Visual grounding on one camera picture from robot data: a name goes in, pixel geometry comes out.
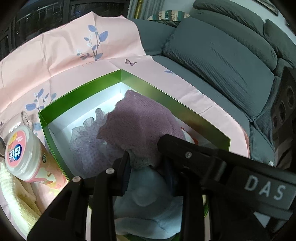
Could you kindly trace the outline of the red white knitted sock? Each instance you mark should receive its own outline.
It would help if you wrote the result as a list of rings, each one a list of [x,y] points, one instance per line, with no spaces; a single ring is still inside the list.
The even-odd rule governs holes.
[[[195,138],[195,132],[192,128],[182,126],[181,129],[184,133],[187,142],[190,142],[195,145],[199,144],[198,140]]]

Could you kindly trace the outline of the light blue plush toy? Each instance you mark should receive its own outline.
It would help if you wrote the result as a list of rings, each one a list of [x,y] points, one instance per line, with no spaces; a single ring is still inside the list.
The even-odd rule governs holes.
[[[117,235],[165,240],[181,230],[183,197],[173,197],[150,167],[132,170],[127,191],[113,207]]]

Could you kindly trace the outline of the purple knitted cloth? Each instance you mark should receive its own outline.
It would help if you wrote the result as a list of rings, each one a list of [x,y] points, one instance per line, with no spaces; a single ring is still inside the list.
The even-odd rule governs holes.
[[[169,109],[128,90],[115,109],[107,114],[97,138],[128,151],[132,168],[140,169],[156,166],[159,160],[157,143],[166,134],[185,140],[181,126]]]

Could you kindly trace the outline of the cream yellow towel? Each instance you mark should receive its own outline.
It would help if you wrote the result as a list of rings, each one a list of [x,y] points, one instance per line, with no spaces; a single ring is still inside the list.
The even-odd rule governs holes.
[[[41,216],[31,184],[12,175],[2,161],[1,190],[16,226],[27,237]]]

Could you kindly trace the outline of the purple mesh bath sponge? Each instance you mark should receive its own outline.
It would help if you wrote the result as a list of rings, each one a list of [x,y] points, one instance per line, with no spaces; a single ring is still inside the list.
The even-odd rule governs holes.
[[[124,151],[109,144],[103,138],[97,138],[99,129],[105,124],[107,114],[96,109],[94,118],[87,118],[83,126],[72,130],[70,151],[76,170],[84,178],[97,176],[112,167],[116,159],[122,158]]]

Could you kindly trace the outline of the green cardboard box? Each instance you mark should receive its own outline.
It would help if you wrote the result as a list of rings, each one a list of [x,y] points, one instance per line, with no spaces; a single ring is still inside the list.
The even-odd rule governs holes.
[[[30,231],[45,225],[64,240],[141,240],[168,231],[175,240],[204,240],[201,184],[216,149],[230,139],[181,102],[124,70],[73,89],[39,112],[48,146],[68,184]]]

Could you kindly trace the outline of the pink lidded plastic jar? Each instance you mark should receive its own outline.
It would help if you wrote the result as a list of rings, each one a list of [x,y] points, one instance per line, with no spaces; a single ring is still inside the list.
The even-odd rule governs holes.
[[[54,189],[66,185],[58,163],[27,126],[19,126],[10,133],[4,156],[9,172],[22,181]]]

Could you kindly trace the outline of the clear glass bottle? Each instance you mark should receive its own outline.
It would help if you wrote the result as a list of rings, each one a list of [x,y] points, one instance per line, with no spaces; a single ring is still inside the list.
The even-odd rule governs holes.
[[[1,161],[4,159],[4,152],[8,145],[10,133],[19,126],[27,126],[30,130],[33,130],[32,124],[32,121],[25,111],[21,111],[19,114],[16,114],[7,120],[4,124],[1,124]]]

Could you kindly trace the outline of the grey fabric sofa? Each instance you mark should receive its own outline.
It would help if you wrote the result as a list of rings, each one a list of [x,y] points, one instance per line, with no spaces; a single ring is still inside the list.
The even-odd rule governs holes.
[[[282,20],[252,1],[194,1],[180,22],[132,19],[144,49],[200,84],[245,129],[252,159],[295,167],[295,137],[273,143],[271,109],[283,69],[295,69],[295,1],[273,1]]]

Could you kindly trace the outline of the pink floral tablecloth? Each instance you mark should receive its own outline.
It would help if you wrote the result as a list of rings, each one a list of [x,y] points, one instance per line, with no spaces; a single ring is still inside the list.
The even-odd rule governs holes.
[[[249,157],[243,128],[200,84],[156,63],[142,47],[139,27],[120,16],[89,13],[31,39],[1,61],[1,126],[34,97],[44,105],[95,78],[123,69],[180,101],[230,138],[230,151]]]

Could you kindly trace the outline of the striped throw pillow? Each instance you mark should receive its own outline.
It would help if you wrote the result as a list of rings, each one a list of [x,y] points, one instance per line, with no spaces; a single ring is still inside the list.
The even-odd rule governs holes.
[[[184,18],[188,18],[190,14],[185,13],[183,11],[174,11],[174,10],[167,10],[167,11],[160,11],[156,14],[151,15],[148,17],[148,21],[173,21],[173,22],[180,22]]]

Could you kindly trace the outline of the grey curtain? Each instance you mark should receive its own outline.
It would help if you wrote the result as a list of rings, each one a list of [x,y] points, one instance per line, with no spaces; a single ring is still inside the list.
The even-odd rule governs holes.
[[[150,16],[162,10],[164,2],[164,0],[131,0],[127,17],[129,19],[147,20]]]

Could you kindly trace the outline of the left framed painting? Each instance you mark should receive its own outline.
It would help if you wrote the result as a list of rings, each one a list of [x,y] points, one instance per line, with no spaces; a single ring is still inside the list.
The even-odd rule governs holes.
[[[275,16],[278,16],[278,8],[270,1],[268,0],[254,0],[264,8],[268,9],[270,12],[272,12]]]

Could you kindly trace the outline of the dark window frame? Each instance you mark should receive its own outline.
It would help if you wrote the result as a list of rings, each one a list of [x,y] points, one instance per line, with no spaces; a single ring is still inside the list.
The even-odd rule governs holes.
[[[24,1],[12,15],[4,17],[4,7],[12,1],[1,1],[1,59],[43,32],[60,27],[89,12],[99,16],[128,15],[130,1]]]

